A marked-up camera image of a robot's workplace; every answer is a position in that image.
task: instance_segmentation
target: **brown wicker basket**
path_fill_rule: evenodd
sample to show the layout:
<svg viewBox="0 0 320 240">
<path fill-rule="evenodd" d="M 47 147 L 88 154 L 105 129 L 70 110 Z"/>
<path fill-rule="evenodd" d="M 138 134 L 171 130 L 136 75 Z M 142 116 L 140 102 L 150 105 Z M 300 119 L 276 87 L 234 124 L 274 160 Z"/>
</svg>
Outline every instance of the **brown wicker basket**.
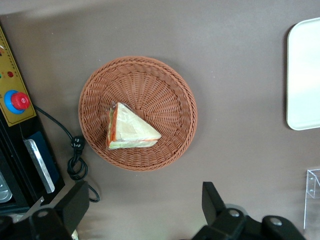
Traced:
<svg viewBox="0 0 320 240">
<path fill-rule="evenodd" d="M 113 101 L 127 104 L 161 139 L 152 147 L 108 150 L 107 109 Z M 195 98 L 184 79 L 144 56 L 120 57 L 96 70 L 79 101 L 79 121 L 89 145 L 104 160 L 133 171 L 156 170 L 178 159 L 195 135 L 197 120 Z"/>
</svg>

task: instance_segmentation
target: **silver handle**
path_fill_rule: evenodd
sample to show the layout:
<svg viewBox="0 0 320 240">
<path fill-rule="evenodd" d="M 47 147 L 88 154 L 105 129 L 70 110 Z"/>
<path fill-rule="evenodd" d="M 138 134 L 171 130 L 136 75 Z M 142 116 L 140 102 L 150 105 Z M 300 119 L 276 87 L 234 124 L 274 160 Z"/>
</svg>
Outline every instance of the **silver handle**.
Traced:
<svg viewBox="0 0 320 240">
<path fill-rule="evenodd" d="M 32 139 L 24 139 L 24 145 L 26 146 L 30 157 L 32 158 L 33 164 L 41 178 L 44 188 L 48 194 L 55 191 L 55 185 L 52 182 L 47 166 L 40 154 L 37 144 Z"/>
</svg>

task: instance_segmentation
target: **transparent plastic holder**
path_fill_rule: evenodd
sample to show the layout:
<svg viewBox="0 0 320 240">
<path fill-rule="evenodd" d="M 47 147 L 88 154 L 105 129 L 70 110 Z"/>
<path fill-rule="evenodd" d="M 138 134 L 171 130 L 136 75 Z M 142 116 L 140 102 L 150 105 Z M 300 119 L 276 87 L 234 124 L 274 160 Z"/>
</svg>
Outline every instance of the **transparent plastic holder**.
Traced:
<svg viewBox="0 0 320 240">
<path fill-rule="evenodd" d="M 306 239 L 320 239 L 320 169 L 306 172 L 303 228 Z"/>
</svg>

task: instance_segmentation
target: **control panel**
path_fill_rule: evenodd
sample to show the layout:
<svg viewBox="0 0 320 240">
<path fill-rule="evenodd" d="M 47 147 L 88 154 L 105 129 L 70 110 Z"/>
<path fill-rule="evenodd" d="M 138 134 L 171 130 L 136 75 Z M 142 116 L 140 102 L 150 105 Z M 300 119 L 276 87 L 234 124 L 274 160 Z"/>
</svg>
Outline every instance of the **control panel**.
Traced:
<svg viewBox="0 0 320 240">
<path fill-rule="evenodd" d="M 36 116 L 26 86 L 0 26 L 0 108 L 9 127 Z"/>
</svg>

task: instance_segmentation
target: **plastic wrap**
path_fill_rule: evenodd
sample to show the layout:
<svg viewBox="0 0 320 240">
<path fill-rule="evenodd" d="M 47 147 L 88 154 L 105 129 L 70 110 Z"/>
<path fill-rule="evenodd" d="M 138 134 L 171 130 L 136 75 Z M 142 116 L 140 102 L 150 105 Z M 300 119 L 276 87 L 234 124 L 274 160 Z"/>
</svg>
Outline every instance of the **plastic wrap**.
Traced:
<svg viewBox="0 0 320 240">
<path fill-rule="evenodd" d="M 125 103 L 112 103 L 108 111 L 108 149 L 152 147 L 161 134 Z"/>
</svg>

